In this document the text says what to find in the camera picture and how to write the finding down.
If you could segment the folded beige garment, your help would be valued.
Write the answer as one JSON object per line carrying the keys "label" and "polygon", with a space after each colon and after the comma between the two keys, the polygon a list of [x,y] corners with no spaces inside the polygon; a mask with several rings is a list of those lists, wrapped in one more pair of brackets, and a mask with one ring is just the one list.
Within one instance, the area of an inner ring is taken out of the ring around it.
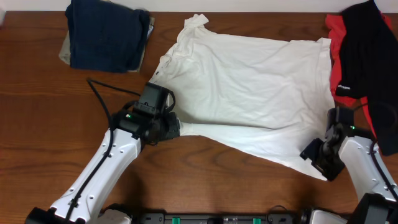
{"label": "folded beige garment", "polygon": [[[149,39],[152,31],[154,30],[154,23],[155,23],[155,18],[150,17],[150,22],[149,22],[149,30],[147,33],[147,39]],[[129,72],[139,72],[143,59],[144,59],[144,54],[145,50],[143,50],[141,54],[141,61],[137,69],[135,70],[129,70]],[[62,47],[60,49],[58,57],[60,58],[61,61],[63,61],[65,64],[70,65],[70,37],[69,37],[69,32],[67,32],[66,37],[63,41]]]}

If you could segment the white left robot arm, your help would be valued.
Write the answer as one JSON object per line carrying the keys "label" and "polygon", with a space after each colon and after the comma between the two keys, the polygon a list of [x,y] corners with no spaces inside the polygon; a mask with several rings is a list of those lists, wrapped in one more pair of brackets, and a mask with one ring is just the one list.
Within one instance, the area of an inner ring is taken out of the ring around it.
{"label": "white left robot arm", "polygon": [[132,223],[133,217],[120,205],[102,207],[128,165],[143,146],[176,138],[179,121],[174,112],[148,114],[121,110],[93,158],[72,186],[48,210],[33,208],[27,224],[49,223]]}

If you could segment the red and black garment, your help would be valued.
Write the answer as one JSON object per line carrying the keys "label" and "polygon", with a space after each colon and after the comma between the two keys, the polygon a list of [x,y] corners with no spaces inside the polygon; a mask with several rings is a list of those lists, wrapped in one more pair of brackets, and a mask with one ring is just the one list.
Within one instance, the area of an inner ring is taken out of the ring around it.
{"label": "red and black garment", "polygon": [[397,153],[397,38],[374,1],[328,15],[330,89],[335,101],[364,105],[365,117],[385,156]]}

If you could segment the folded navy blue garment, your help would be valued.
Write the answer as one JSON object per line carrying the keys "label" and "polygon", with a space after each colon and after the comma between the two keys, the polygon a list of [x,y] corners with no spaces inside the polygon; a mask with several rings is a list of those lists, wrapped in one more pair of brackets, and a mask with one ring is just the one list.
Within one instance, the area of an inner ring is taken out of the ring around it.
{"label": "folded navy blue garment", "polygon": [[70,66],[125,73],[140,67],[150,14],[99,0],[72,0],[65,11]]}

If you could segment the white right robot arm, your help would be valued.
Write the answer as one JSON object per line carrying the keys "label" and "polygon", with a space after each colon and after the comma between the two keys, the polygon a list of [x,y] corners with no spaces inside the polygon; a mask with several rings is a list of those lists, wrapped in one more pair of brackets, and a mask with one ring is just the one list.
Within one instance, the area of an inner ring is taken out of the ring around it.
{"label": "white right robot arm", "polygon": [[348,218],[314,208],[303,213],[300,223],[397,224],[397,184],[371,133],[352,125],[331,124],[325,140],[314,139],[300,157],[311,160],[311,165],[329,181],[347,169],[359,201]]}

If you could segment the white t-shirt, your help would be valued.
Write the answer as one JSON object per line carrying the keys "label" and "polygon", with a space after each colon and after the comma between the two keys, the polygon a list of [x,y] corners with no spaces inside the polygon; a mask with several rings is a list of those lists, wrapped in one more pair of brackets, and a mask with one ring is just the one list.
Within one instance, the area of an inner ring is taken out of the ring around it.
{"label": "white t-shirt", "polygon": [[204,136],[316,179],[300,153],[326,130],[331,41],[217,34],[186,19],[151,82],[173,91],[183,136]]}

